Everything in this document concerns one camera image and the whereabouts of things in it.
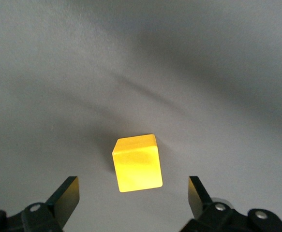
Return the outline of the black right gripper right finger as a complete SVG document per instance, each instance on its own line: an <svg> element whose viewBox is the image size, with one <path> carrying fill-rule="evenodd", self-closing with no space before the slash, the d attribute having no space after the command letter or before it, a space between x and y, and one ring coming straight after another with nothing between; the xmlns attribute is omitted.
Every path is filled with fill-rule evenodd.
<svg viewBox="0 0 282 232"><path fill-rule="evenodd" d="M213 201L197 176L189 177L188 201L194 218L181 232L282 232L282 220L271 211L253 208L245 216Z"/></svg>

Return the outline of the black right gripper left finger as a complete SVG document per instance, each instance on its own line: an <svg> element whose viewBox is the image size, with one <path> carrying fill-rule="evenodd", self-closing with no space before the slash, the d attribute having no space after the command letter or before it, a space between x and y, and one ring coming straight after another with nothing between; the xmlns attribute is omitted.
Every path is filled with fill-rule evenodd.
<svg viewBox="0 0 282 232"><path fill-rule="evenodd" d="M64 232L79 198L78 177L69 176L44 203L32 203L11 217L0 210L0 232Z"/></svg>

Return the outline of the yellow cube block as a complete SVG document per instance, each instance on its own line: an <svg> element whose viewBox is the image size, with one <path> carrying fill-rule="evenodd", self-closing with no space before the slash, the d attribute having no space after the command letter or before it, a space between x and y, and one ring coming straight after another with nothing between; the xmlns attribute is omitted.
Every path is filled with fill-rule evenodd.
<svg viewBox="0 0 282 232"><path fill-rule="evenodd" d="M119 138L112 158L120 192L163 186L159 150L154 134Z"/></svg>

